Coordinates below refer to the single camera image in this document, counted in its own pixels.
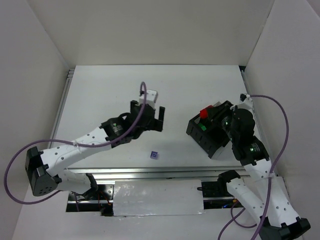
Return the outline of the lavender lego brick front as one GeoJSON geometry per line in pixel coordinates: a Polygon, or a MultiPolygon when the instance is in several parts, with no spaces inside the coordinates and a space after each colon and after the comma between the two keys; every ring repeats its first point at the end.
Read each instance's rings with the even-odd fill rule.
{"type": "Polygon", "coordinates": [[[159,158],[159,153],[157,151],[152,151],[150,153],[150,158],[154,159],[154,160],[157,160],[159,158]]]}

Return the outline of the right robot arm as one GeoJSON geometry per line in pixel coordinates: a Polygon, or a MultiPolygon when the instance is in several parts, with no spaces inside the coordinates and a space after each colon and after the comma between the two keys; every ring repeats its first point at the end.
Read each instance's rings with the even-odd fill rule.
{"type": "Polygon", "coordinates": [[[226,101],[208,106],[200,117],[223,130],[231,142],[235,158],[254,181],[255,195],[234,170],[220,177],[226,190],[233,195],[255,220],[252,239],[294,240],[306,233],[311,225],[292,207],[274,173],[273,162],[264,144],[255,136],[255,120],[248,107],[226,101]]]}

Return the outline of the red brown lego brick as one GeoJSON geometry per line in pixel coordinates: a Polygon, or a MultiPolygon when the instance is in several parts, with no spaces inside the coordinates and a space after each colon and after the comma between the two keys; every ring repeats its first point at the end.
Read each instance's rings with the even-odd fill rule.
{"type": "Polygon", "coordinates": [[[201,118],[201,119],[206,119],[206,118],[208,118],[208,110],[207,110],[207,108],[204,108],[204,109],[202,109],[200,112],[199,112],[199,117],[201,118]]]}

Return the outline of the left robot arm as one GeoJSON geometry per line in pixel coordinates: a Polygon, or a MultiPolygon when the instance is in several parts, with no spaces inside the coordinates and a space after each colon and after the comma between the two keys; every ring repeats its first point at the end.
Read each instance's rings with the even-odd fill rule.
{"type": "Polygon", "coordinates": [[[54,190],[72,191],[90,198],[98,185],[90,173],[74,173],[69,166],[99,152],[111,150],[119,145],[136,140],[144,131],[163,130],[165,108],[156,110],[133,100],[130,111],[101,123],[90,133],[74,140],[71,145],[63,144],[50,149],[38,150],[36,146],[26,152],[25,170],[35,197],[45,196],[54,190]]]}

